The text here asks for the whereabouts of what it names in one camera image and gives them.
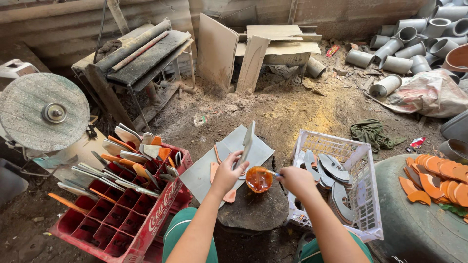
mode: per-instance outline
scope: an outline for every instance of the metal bolt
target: metal bolt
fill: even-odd
[[[54,110],[52,114],[56,117],[60,117],[63,115],[63,112],[61,110]]]

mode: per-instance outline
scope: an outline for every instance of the dirt floor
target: dirt floor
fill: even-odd
[[[374,118],[384,124],[384,132],[389,137],[407,138],[393,150],[381,150],[374,157],[375,160],[405,153],[411,141],[419,137],[426,137],[420,152],[434,155],[444,141],[439,129],[445,120],[428,118],[419,130],[416,114],[396,114],[366,98],[356,86],[363,86],[369,76],[354,74],[345,80],[333,77],[335,58],[340,58],[341,67],[347,68],[349,65],[344,65],[343,48],[332,58],[324,56],[329,47],[328,42],[322,41],[322,55],[315,55],[317,60],[327,66],[327,71],[318,80],[311,79],[315,90],[324,96],[306,89],[299,84],[299,77],[294,75],[290,84],[283,87],[281,82],[289,77],[289,72],[295,70],[285,66],[276,66],[278,72],[275,74],[271,73],[269,67],[264,67],[257,90],[250,96],[224,94],[197,77],[197,94],[183,93],[180,100],[177,95],[173,96],[162,112],[150,121],[152,133],[161,136],[166,143],[189,150],[193,162],[196,162],[215,142],[222,140],[237,126],[248,126],[255,120],[256,135],[264,137],[276,150],[274,156],[276,167],[279,168],[290,165],[290,154],[299,129],[351,138],[352,124]],[[188,76],[184,77],[184,82],[191,85]],[[109,130],[105,128],[102,132],[106,134]],[[0,157],[22,164],[21,154],[1,144]],[[54,177],[35,177],[34,182],[30,183],[25,193],[0,208],[2,261],[21,262],[19,256],[24,255],[26,249],[30,251],[23,262],[101,262],[54,236],[43,235],[58,219],[57,214],[66,210],[64,205],[48,197],[47,193],[54,192],[70,200],[75,196],[60,189]],[[196,207],[197,202],[194,201],[192,206]],[[45,219],[34,222],[36,217]],[[28,243],[35,235],[39,237],[34,245]],[[281,227],[260,235],[247,236],[227,233],[216,226],[214,239],[220,262],[289,263],[293,260],[300,235],[298,231]]]

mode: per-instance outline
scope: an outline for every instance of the plastic sack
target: plastic sack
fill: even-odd
[[[402,86],[382,102],[394,112],[447,118],[468,109],[468,94],[447,73],[437,70],[403,78]]]

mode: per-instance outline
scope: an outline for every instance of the grinding wheel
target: grinding wheel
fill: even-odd
[[[0,124],[7,137],[50,152],[78,141],[89,122],[83,92],[65,77],[33,73],[12,81],[0,96]]]
[[[406,198],[398,177],[407,178],[403,154],[376,163],[375,177],[380,199],[384,240],[369,242],[381,262],[396,262],[392,256],[407,262],[468,262],[468,225],[461,216]]]

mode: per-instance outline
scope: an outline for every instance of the power cord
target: power cord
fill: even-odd
[[[99,30],[99,36],[97,38],[97,45],[96,45],[96,51],[94,52],[93,64],[96,64],[97,51],[99,50],[99,46],[101,45],[102,29],[104,28],[104,18],[106,17],[106,6],[107,6],[107,0],[104,0],[104,6],[102,7],[101,30]]]

